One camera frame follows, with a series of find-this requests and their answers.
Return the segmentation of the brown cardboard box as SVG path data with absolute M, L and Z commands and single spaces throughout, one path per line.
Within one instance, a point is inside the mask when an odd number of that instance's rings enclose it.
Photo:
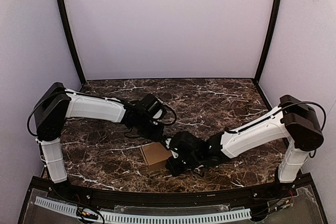
M 161 143 L 151 143 L 140 147 L 144 162 L 151 173 L 159 169 L 165 169 L 166 162 L 172 156 Z

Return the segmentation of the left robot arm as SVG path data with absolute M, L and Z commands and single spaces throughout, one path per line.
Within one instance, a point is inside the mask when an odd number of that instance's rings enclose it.
M 51 181 L 58 184 L 68 179 L 60 141 L 68 120 L 84 118 L 122 124 L 136 130 L 138 137 L 159 142 L 167 110 L 167 105 L 152 94 L 128 101 L 76 92 L 55 82 L 28 116 L 27 130 L 39 145 Z

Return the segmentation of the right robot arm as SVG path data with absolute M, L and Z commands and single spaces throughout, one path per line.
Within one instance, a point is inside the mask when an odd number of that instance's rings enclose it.
M 289 145 L 276 178 L 281 184 L 292 183 L 309 154 L 324 141 L 322 131 L 326 123 L 319 122 L 315 106 L 320 105 L 284 95 L 279 105 L 265 115 L 241 127 L 224 129 L 207 140 L 187 131 L 178 132 L 165 141 L 172 153 L 165 167 L 172 176 L 178 176 L 200 166 L 217 166 L 250 149 L 286 138 Z

